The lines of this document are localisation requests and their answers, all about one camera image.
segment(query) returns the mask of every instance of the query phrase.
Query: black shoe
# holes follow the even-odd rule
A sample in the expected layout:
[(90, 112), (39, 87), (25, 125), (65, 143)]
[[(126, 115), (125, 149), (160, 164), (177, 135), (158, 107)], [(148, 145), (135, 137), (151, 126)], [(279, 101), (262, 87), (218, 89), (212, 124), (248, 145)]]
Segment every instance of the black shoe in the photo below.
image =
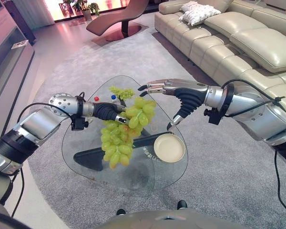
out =
[(184, 200), (180, 200), (177, 204), (177, 210), (179, 210), (181, 208), (187, 208), (187, 204)]
[(116, 215), (119, 216), (119, 215), (125, 215), (126, 212), (124, 209), (119, 209), (117, 212), (116, 212)]

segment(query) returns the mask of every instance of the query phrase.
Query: gray rug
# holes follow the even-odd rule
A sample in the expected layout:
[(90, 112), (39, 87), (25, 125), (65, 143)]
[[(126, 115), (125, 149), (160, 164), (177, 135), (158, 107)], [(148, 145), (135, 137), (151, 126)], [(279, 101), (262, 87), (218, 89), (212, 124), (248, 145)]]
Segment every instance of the gray rug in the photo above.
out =
[[(53, 71), (35, 101), (47, 102), (57, 92), (85, 91), (89, 96), (116, 75), (131, 76), (140, 84), (163, 78), (206, 78), (195, 66), (189, 74), (155, 39), (161, 36), (155, 35), (152, 17), (144, 16), (139, 23), (145, 30), (133, 37), (112, 43), (98, 39), (82, 47)], [(170, 117), (179, 109), (175, 98), (154, 98)], [(274, 152), (251, 139), (232, 119), (225, 118), (219, 126), (208, 124), (204, 109), (200, 107), (179, 125), (189, 153), (185, 174), (147, 197), (129, 197), (121, 189), (101, 186), (71, 171), (61, 155), (67, 122), (29, 158), (33, 176), (51, 208), (73, 229), (94, 228), (119, 208), (175, 209), (180, 199), (198, 212), (250, 228), (286, 229), (286, 211), (276, 196)], [(280, 159), (278, 169), (286, 203), (286, 166)]]

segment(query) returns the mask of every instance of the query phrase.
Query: small bottle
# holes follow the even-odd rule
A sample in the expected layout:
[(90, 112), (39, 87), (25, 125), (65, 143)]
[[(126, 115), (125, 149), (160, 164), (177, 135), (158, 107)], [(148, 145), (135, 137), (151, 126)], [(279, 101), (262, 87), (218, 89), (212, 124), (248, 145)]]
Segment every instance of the small bottle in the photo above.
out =
[(117, 97), (114, 94), (111, 96), (111, 102), (113, 104), (119, 102), (119, 100), (117, 99)]

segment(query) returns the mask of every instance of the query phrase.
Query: white bowl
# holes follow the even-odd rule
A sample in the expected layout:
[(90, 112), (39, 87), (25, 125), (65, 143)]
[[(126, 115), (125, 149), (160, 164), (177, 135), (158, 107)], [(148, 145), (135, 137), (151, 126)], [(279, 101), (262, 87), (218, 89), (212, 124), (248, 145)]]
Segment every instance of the white bowl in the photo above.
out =
[(168, 163), (181, 160), (185, 154), (184, 142), (173, 134), (163, 134), (157, 137), (153, 149), (158, 158)]

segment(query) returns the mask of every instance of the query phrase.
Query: white throw pillow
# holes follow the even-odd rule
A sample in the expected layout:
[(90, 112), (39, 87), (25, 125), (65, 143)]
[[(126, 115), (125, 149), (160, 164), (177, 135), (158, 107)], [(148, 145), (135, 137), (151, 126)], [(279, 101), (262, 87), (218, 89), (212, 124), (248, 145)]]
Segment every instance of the white throw pillow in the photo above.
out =
[(193, 8), (182, 15), (179, 20), (188, 22), (188, 25), (194, 26), (204, 22), (205, 19), (220, 14), (221, 12), (213, 6), (195, 4)]
[(196, 4), (198, 4), (197, 1), (189, 1), (188, 3), (184, 4), (184, 5), (180, 8), (180, 10), (183, 11), (183, 12), (187, 12), (187, 11), (191, 10), (191, 9), (192, 9), (192, 6), (194, 6), (194, 5), (196, 5)]

